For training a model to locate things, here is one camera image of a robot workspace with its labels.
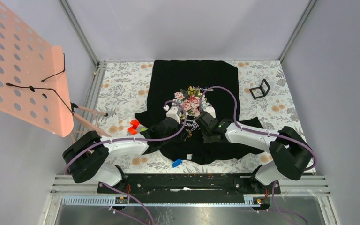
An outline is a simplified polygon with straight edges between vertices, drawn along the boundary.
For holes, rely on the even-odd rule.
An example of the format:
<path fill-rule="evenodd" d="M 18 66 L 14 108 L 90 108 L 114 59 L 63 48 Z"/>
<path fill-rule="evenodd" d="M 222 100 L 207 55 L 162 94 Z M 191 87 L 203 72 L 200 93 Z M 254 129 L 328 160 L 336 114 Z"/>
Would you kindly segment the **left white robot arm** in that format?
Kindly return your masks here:
<path fill-rule="evenodd" d="M 118 156 L 151 154 L 172 140 L 182 142 L 187 136 L 185 124 L 185 120 L 165 118 L 139 134 L 122 138 L 102 137 L 96 131 L 89 131 L 64 151 L 64 173 L 71 175 L 77 184 L 95 180 L 120 193 L 127 186 L 125 174 L 119 166 L 105 161 Z"/>

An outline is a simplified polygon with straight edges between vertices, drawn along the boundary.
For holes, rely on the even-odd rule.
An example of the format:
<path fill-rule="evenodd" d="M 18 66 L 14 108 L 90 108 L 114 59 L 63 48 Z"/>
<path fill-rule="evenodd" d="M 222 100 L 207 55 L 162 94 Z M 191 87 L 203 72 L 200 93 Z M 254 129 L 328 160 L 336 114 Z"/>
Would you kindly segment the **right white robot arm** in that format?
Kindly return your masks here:
<path fill-rule="evenodd" d="M 252 173 L 250 187 L 262 193 L 276 180 L 300 180 L 313 154 L 305 141 L 291 127 L 279 131 L 246 126 L 232 119 L 219 121 L 208 112 L 196 119 L 205 143 L 236 143 L 269 153 L 272 161 L 258 166 Z"/>

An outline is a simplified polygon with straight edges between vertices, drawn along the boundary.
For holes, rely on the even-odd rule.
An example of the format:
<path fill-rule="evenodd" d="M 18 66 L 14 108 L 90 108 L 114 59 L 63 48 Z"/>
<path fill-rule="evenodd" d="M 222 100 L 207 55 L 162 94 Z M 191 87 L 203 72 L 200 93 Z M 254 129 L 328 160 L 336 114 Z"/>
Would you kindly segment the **black floral t-shirt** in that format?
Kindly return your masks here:
<path fill-rule="evenodd" d="M 212 106 L 218 120 L 239 117 L 238 69 L 223 61 L 157 60 L 153 64 L 146 111 L 135 118 L 150 128 L 165 117 L 164 103 L 173 100 L 187 112 L 187 121 L 181 135 L 160 148 L 166 158 L 189 160 L 200 165 L 215 160 L 240 159 L 247 154 L 262 151 L 238 143 L 204 143 L 203 134 L 195 118 L 199 107 Z"/>

